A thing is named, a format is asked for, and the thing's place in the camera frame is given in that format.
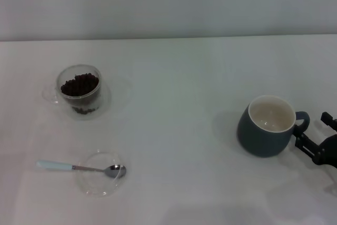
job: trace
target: dark gray mug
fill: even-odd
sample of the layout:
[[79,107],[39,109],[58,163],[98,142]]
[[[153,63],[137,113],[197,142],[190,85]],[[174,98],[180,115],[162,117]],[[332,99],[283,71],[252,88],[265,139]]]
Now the dark gray mug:
[[237,126],[237,138],[248,152],[269,157],[279,154],[290,141],[295,121],[304,132],[310,123],[306,112],[295,112],[285,100],[271,95],[254,99],[244,111]]

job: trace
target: spoon handle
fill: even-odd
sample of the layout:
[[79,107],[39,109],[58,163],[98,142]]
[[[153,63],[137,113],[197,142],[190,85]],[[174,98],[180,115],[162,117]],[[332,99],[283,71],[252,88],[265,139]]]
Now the spoon handle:
[[72,169],[73,170],[78,170],[78,171],[99,171],[99,172],[104,172],[104,170],[101,170],[101,169],[84,167],[84,166],[78,166],[78,165],[73,165]]
[[99,171],[104,172],[104,170],[89,168],[83,166],[72,165],[70,163],[59,163],[47,160],[38,160],[36,166],[42,167],[49,170],[61,170],[61,171],[71,171],[71,170],[81,170],[81,171]]
[[36,166],[49,170],[71,171],[73,169],[73,166],[69,163],[59,163],[47,160],[38,160]]

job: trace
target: glass saucer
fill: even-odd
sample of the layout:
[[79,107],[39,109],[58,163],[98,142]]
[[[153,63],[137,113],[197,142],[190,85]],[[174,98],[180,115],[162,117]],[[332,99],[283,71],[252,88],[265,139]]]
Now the glass saucer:
[[[122,165],[117,153],[97,150],[96,153],[81,161],[78,165],[106,169],[115,164]],[[125,179],[125,176],[121,177],[121,172],[115,179],[109,178],[102,172],[95,171],[76,171],[75,177],[78,186],[86,195],[98,197],[112,194]]]

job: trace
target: metal spoon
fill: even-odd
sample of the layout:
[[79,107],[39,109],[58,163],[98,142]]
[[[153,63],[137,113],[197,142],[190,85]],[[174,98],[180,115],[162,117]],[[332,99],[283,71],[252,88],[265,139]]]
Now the metal spoon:
[[69,164],[69,163],[59,163],[59,162],[53,162],[53,161],[47,161],[47,160],[38,160],[38,161],[36,161],[36,166],[42,167],[42,168],[45,168],[45,169],[48,169],[48,170],[99,171],[99,172],[104,172],[105,175],[107,175],[108,177],[113,178],[113,179],[116,178],[117,176],[119,178],[121,178],[121,177],[125,176],[125,174],[126,174],[126,167],[123,166],[123,165],[119,165],[119,164],[109,166],[108,168],[102,170],[102,169],[72,165],[72,164]]

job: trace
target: white table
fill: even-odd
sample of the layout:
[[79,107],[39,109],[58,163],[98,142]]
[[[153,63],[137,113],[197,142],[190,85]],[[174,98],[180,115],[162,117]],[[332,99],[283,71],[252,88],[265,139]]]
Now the white table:
[[[279,95],[311,116],[317,143],[337,117],[337,36],[0,43],[1,225],[335,224],[337,169],[318,167],[292,142],[279,156],[246,153],[235,136],[250,100]],[[101,117],[74,121],[41,97],[69,65],[95,65],[112,91]],[[127,180],[91,198],[72,173],[111,148]]]

